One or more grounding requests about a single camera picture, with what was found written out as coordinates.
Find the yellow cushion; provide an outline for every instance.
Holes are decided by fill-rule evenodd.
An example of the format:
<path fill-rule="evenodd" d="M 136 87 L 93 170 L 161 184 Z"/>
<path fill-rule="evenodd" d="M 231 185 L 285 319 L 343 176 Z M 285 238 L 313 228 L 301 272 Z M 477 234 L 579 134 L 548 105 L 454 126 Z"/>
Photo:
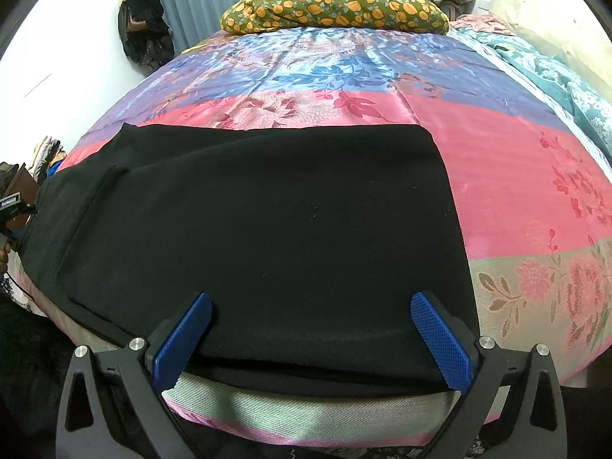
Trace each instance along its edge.
<path fill-rule="evenodd" d="M 491 0 L 490 11 L 612 102 L 612 42 L 584 0 Z"/>
<path fill-rule="evenodd" d="M 240 0 L 219 19 L 232 34 L 297 26 L 369 27 L 446 34 L 446 15 L 429 0 Z"/>

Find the pink cloth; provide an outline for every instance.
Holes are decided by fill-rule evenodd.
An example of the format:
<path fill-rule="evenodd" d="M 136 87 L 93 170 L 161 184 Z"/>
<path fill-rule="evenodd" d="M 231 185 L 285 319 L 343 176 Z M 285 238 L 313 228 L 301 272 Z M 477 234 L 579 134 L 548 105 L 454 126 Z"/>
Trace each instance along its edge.
<path fill-rule="evenodd" d="M 451 22 L 453 29 L 460 27 L 471 27 L 476 32 L 496 33 L 506 36 L 514 36 L 515 34 L 506 27 L 506 24 L 497 16 L 492 14 L 465 14 L 459 17 L 456 21 Z"/>

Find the silver screw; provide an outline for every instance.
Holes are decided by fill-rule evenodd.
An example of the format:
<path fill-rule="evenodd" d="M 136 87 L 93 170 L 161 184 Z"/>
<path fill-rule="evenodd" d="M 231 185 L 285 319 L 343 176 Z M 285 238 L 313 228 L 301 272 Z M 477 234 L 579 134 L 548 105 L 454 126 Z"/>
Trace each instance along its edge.
<path fill-rule="evenodd" d="M 495 347 L 495 340 L 491 337 L 480 337 L 478 343 L 480 343 L 480 346 L 484 349 L 492 349 Z"/>
<path fill-rule="evenodd" d="M 76 349 L 75 349 L 75 355 L 77 357 L 83 357 L 85 354 L 87 354 L 87 346 L 85 345 L 79 345 Z"/>
<path fill-rule="evenodd" d="M 544 345 L 544 343 L 538 343 L 535 347 L 535 349 L 537 350 L 537 353 L 540 355 L 549 355 L 550 354 L 550 350 L 549 348 Z"/>
<path fill-rule="evenodd" d="M 145 346 L 145 339 L 133 339 L 130 342 L 130 349 L 132 350 L 140 350 Z"/>

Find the teal floral fabric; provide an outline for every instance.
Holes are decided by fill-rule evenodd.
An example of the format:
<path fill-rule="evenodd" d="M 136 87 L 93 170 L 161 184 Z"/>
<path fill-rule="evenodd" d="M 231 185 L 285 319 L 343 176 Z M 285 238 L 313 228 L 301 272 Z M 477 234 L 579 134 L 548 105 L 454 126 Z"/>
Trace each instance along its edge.
<path fill-rule="evenodd" d="M 555 99 L 612 162 L 612 105 L 579 75 L 558 59 L 540 54 L 518 36 L 476 32 L 469 27 L 458 31 L 493 48 L 540 90 Z"/>

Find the blue gripper pad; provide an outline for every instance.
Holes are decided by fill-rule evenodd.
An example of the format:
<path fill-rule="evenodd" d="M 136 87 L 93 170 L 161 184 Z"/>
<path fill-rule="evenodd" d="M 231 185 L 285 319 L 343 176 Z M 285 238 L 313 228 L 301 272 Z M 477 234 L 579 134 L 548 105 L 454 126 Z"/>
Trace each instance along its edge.
<path fill-rule="evenodd" d="M 151 385 L 158 392 L 173 388 L 212 319 L 212 302 L 200 293 L 155 354 Z"/>
<path fill-rule="evenodd" d="M 410 301 L 412 322 L 427 345 L 446 384 L 462 394 L 472 385 L 472 366 L 465 350 L 422 293 Z"/>

